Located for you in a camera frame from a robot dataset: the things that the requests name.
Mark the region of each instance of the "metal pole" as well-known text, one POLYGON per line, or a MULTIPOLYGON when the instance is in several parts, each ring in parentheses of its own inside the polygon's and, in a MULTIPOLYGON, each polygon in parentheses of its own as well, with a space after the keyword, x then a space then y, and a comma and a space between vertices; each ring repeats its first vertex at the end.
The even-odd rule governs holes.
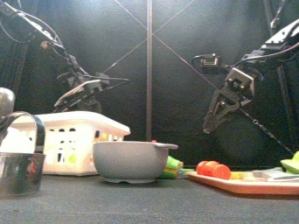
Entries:
POLYGON ((145 141, 152 140, 152 57, 153 57, 153 3, 146 0, 146 89, 145 89, 145 141))
MULTIPOLYGON (((264 10, 265 10, 265 21, 267 21, 267 25, 268 25, 268 33, 269 33, 269 36, 272 37, 276 33, 276 28, 271 27, 271 21, 273 20, 273 14, 271 11, 271 2, 269 2, 269 0, 264 0, 263 3, 264 3, 264 10)), ((289 133, 288 136, 289 136, 293 148, 297 149, 299 148, 299 140, 297 140, 297 133, 295 130, 295 112, 292 110, 292 103, 291 103, 288 87, 287 87, 285 70, 284 70, 283 66, 280 66, 276 69, 276 73, 277 73, 281 97, 283 97, 283 102, 284 102, 285 120, 287 120, 287 127, 288 127, 288 133, 289 133)))

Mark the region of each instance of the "bowl handle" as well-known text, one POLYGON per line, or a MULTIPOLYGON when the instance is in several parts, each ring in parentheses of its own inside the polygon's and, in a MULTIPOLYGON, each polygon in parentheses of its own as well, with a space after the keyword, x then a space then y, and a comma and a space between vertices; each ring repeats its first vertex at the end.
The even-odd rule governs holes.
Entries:
POLYGON ((178 148, 178 146, 172 143, 153 143, 153 146, 162 150, 177 150, 177 148, 178 148))
POLYGON ((44 131, 44 125, 41 119, 36 115, 30 115, 29 113, 24 111, 16 111, 2 117, 0 120, 0 145, 6 135, 6 129, 10 126, 12 122, 20 117, 20 116, 29 116, 34 121, 34 127, 36 127, 36 140, 34 140, 34 150, 33 153, 42 153, 44 148, 44 138, 45 138, 45 131, 44 131))

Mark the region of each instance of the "stainless steel container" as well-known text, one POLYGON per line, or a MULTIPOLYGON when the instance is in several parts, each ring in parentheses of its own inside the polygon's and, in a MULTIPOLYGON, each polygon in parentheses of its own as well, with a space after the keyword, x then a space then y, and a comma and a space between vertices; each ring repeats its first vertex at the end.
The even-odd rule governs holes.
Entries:
POLYGON ((6 135, 6 128, 20 116, 29 116, 34 120, 34 152, 0 152, 0 198, 37 192, 41 185, 42 161, 45 158, 42 154, 44 126, 41 120, 25 112, 13 112, 5 116, 0 121, 0 144, 6 135))

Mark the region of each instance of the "cable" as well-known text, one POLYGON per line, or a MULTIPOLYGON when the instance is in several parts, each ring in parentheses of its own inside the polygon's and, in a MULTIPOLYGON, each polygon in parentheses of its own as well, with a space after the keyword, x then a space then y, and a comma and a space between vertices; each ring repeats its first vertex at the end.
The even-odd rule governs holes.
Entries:
POLYGON ((8 33, 8 31, 5 30, 4 25, 2 25, 1 22, 0 22, 0 27, 1 27, 2 31, 4 31, 4 34, 6 35, 6 37, 8 37, 13 42, 16 42, 16 43, 18 43, 18 44, 25 44, 25 41, 20 41, 20 40, 14 39, 14 38, 10 36, 10 34, 8 33))
POLYGON ((54 47, 52 47, 50 49, 53 50, 53 52, 54 52, 60 57, 65 58, 65 57, 68 56, 68 54, 66 54, 65 51, 62 51, 64 54, 65 54, 65 56, 62 56, 62 55, 56 51, 54 47))
POLYGON ((194 65, 194 60, 200 59, 204 55, 198 55, 198 56, 194 56, 192 59, 190 59, 190 64, 192 66, 197 69, 196 65, 194 65))
POLYGON ((289 48, 284 49, 281 52, 275 52, 275 53, 271 53, 271 54, 264 55, 264 56, 256 56, 256 57, 252 57, 252 58, 243 59, 235 65, 232 65, 232 67, 236 67, 237 65, 240 65, 241 63, 244 63, 245 61, 249 61, 249 60, 261 60, 261 59, 277 57, 281 54, 292 51, 297 46, 299 46, 299 42, 295 45, 292 45, 289 48))
POLYGON ((45 27, 49 29, 49 31, 50 31, 50 32, 53 33, 53 35, 54 35, 53 42, 54 42, 56 44, 58 44, 58 45, 64 48, 62 43, 61 43, 61 40, 60 40, 60 37, 58 37, 57 33, 54 32, 54 30, 50 28, 50 26, 49 26, 44 21, 41 21, 37 17, 34 17, 33 15, 25 13, 25 12, 21 11, 21 10, 18 10, 18 12, 22 13, 22 14, 24 14, 25 16, 28 16, 29 18, 33 18, 36 21, 38 21, 40 23, 42 23, 42 24, 45 25, 45 27))
POLYGON ((21 4, 21 0, 16 0, 17 4, 18 4, 18 8, 20 10, 22 9, 22 4, 21 4))
POLYGON ((247 67, 247 70, 259 75, 260 81, 264 79, 264 75, 253 67, 247 67))
POLYGON ((285 0, 281 0, 280 6, 279 6, 276 14, 275 14, 275 18, 273 18, 272 22, 269 23, 272 29, 276 28, 276 23, 279 21, 279 16, 283 11, 284 5, 285 5, 285 0))
POLYGON ((259 123, 257 119, 255 119, 243 108, 239 108, 239 110, 241 111, 241 113, 249 118, 249 120, 252 121, 252 123, 263 130, 263 132, 267 134, 267 136, 272 139, 275 139, 275 141, 277 142, 277 144, 284 148, 284 150, 293 155, 291 149, 285 146, 285 144, 283 143, 283 141, 280 139, 276 138, 276 136, 273 135, 273 133, 268 130, 268 128, 259 123))

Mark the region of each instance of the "mixing bowl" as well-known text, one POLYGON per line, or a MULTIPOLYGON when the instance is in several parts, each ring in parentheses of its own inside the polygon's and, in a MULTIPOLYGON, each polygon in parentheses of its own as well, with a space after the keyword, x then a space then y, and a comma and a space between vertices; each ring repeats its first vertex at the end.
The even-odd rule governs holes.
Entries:
POLYGON ((169 143, 101 142, 93 144, 93 163, 106 182, 150 183, 164 171, 169 143))

